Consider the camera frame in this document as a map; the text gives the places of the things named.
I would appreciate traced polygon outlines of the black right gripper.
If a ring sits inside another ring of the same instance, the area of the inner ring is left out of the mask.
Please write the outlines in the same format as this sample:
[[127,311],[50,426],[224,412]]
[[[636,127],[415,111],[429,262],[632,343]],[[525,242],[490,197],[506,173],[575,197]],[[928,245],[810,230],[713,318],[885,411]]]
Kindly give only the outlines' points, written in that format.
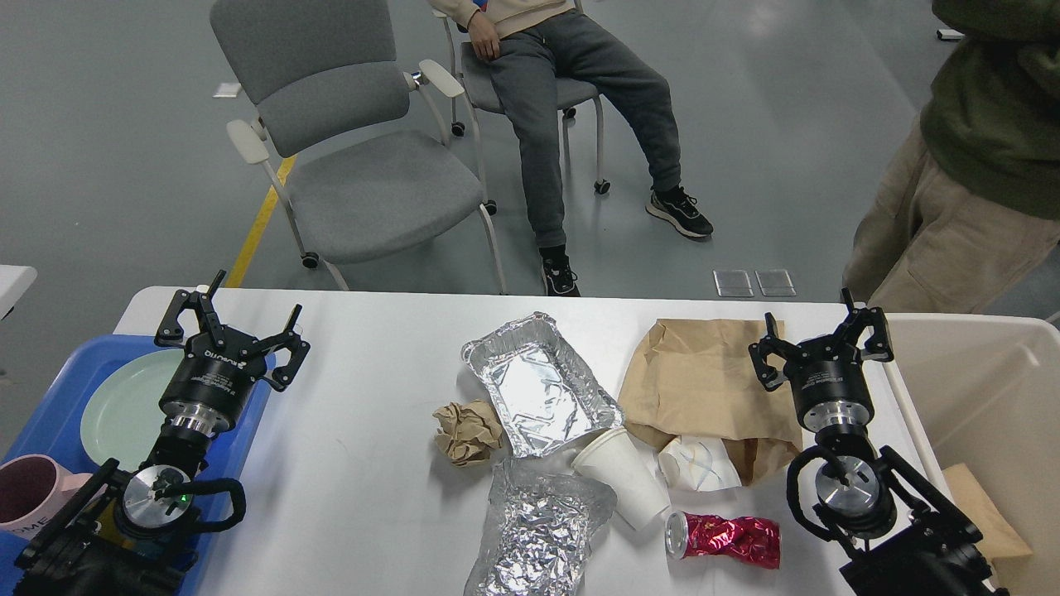
[[[841,288],[841,300],[847,315],[836,331],[824,337],[825,361],[789,363],[797,360],[797,344],[778,336],[778,321],[772,313],[764,316],[765,335],[749,345],[754,374],[764,390],[779,389],[788,376],[797,421],[813,433],[836,424],[870,423],[874,419],[874,404],[860,365],[894,360],[884,310],[856,303],[849,288]],[[785,373],[768,363],[768,356],[773,355],[787,363]]]

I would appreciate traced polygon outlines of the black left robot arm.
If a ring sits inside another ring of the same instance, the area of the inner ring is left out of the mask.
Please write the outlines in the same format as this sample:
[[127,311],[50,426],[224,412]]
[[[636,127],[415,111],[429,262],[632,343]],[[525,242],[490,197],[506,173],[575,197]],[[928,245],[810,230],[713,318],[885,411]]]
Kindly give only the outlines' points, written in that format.
[[64,499],[15,559],[16,595],[175,595],[200,537],[246,516],[243,485],[208,478],[210,449],[238,430],[257,385],[292,385],[311,346],[296,331],[301,305],[264,339],[224,325],[214,306],[224,275],[175,291],[158,325],[157,352],[180,361],[158,397],[147,455],[132,468],[107,458]]

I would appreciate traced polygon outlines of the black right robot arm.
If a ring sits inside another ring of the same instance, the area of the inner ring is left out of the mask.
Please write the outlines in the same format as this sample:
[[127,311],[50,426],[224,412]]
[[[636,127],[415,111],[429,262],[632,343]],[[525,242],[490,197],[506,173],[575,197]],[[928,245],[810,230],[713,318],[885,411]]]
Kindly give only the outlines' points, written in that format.
[[849,557],[841,566],[856,595],[1005,595],[987,584],[983,532],[897,450],[874,448],[874,404],[864,362],[894,360],[884,310],[856,305],[836,331],[793,344],[773,314],[749,345],[754,375],[765,390],[791,386],[797,423],[814,444],[788,466],[785,498],[795,521]]

